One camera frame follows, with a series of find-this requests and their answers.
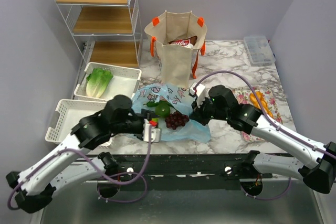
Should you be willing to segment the white perforated basket front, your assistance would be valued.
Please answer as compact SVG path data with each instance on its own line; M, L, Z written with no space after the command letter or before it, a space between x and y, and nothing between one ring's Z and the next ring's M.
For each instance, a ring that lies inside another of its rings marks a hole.
M62 99L58 102L45 141L60 144L80 119L105 107L105 102Z

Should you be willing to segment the white perforated basket rear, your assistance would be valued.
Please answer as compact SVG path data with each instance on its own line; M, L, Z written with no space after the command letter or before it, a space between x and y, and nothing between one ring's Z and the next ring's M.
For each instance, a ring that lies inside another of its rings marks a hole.
M92 73L94 68L109 70L113 74L113 78L100 98L92 98L86 95L87 76ZM74 97L78 100L106 102L118 94L132 98L139 87L142 71L137 68L90 62L83 73L82 80L79 81L74 90Z

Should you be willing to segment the dark red grape bunch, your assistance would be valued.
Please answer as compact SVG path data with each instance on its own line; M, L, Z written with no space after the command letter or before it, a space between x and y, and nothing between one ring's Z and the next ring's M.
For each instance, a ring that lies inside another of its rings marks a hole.
M179 111L175 111L165 118L166 127L173 130L176 130L178 127L184 127L188 121L189 117Z

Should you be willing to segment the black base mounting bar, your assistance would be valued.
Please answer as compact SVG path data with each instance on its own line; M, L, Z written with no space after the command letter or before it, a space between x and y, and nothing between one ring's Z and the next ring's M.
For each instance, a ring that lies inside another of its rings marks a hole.
M148 190L240 190L242 181L259 183L264 178L253 168L258 154L152 154L144 180L119 186L99 180L98 189L111 192Z

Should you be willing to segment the red white snack packet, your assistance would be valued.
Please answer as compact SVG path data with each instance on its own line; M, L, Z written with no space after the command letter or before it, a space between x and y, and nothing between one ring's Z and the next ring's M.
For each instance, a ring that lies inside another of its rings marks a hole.
M193 49L197 42L197 36L192 36L187 39L173 40L169 42L169 45L179 45L185 48Z

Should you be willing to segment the clear plastic organizer box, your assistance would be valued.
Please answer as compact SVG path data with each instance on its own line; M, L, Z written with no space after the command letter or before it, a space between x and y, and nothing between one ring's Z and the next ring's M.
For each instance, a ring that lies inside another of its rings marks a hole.
M264 35L246 36L243 41L251 66L269 66L275 63L275 56Z

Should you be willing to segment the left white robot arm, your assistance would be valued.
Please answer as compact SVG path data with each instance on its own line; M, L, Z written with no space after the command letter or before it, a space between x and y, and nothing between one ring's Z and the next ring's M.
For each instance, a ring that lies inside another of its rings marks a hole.
M120 170L110 153L101 153L94 159L87 157L117 134L140 136L149 145L161 139L161 129L151 114L135 113L129 97L116 95L102 110L80 119L66 138L35 165L6 175L12 188L8 208L31 214L46 207L53 196L75 183L102 177L114 185L126 186L143 178L150 154L146 155L139 172Z

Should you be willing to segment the green chili pepper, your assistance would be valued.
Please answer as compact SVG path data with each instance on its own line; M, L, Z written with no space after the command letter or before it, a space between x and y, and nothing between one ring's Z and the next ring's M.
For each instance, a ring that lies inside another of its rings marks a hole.
M153 108L157 106L162 106L162 107L170 107L172 108L173 106L167 102L167 101L159 101L159 102L154 102L154 101L149 101L147 103L144 103L143 105L147 106L148 108Z

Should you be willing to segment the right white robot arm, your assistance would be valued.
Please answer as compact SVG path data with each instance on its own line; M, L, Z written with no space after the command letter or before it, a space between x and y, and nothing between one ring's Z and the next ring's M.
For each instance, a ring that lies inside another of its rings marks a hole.
M190 119L202 125L210 120L225 121L233 129L262 138L289 154L272 156L259 151L249 152L241 165L249 178L257 174L278 174L304 182L310 189L328 194L335 182L335 143L323 144L288 129L251 104L238 103L229 88L223 85L205 90L194 83L189 89L194 97Z

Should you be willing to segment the floral pattern tray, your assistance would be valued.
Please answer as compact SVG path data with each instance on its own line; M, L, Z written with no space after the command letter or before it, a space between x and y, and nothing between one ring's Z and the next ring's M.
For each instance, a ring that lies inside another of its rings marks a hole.
M266 109L267 114L279 123L282 123L282 118L279 113L276 99L269 87L254 86L253 87L258 97L261 98L262 105ZM234 96L238 103L258 105L256 98L253 98L253 93L249 87L239 87L232 89ZM259 143L264 142L262 138L254 135L248 135L245 132L241 132L242 139L247 143Z

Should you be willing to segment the beige canvas tote bag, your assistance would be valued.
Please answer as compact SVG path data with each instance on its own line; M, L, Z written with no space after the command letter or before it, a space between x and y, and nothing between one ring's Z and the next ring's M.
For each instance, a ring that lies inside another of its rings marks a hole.
M172 13L165 11L145 27L152 57L160 64L161 81L186 88L190 78L196 79L198 57L205 55L207 26L204 19L191 11ZM193 49L169 45L170 41L197 36Z

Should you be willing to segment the green lime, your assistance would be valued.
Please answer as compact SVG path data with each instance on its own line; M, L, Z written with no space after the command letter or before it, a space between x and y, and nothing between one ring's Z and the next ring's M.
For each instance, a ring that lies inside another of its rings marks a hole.
M166 118L171 113L170 106L167 103L159 103L155 107L155 114L161 118Z

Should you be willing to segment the aluminium rail frame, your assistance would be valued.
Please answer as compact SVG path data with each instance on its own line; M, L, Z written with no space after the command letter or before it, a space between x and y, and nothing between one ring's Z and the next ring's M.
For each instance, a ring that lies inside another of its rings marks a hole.
M322 194L297 179L264 174L240 190L111 192L100 179L68 186L32 217L32 223L333 223Z

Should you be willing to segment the white perforated basket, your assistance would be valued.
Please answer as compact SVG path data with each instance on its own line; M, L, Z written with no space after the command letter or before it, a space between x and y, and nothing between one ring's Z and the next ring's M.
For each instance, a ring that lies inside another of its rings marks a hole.
M60 144L80 119L105 107L105 102L62 99L58 102L45 141Z
M92 98L86 95L87 76L92 73L94 68L109 70L113 74L113 78L100 98ZM118 94L132 98L139 87L142 71L137 68L90 62L83 73L82 80L79 81L74 90L74 97L78 100L106 102Z

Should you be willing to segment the blue plastic grocery bag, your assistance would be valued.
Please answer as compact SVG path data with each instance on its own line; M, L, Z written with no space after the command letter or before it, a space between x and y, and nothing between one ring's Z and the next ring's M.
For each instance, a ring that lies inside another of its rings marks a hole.
M190 118L193 101L187 89L172 84L151 84L135 93L132 109L136 113L144 110L154 112L161 129L161 141L206 143L211 139L209 127Z

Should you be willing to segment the green lettuce leaf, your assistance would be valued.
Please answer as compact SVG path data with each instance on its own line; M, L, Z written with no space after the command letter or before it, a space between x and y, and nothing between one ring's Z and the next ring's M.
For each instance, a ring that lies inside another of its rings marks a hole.
M100 98L113 78L110 70L94 68L87 76L86 95L92 98Z

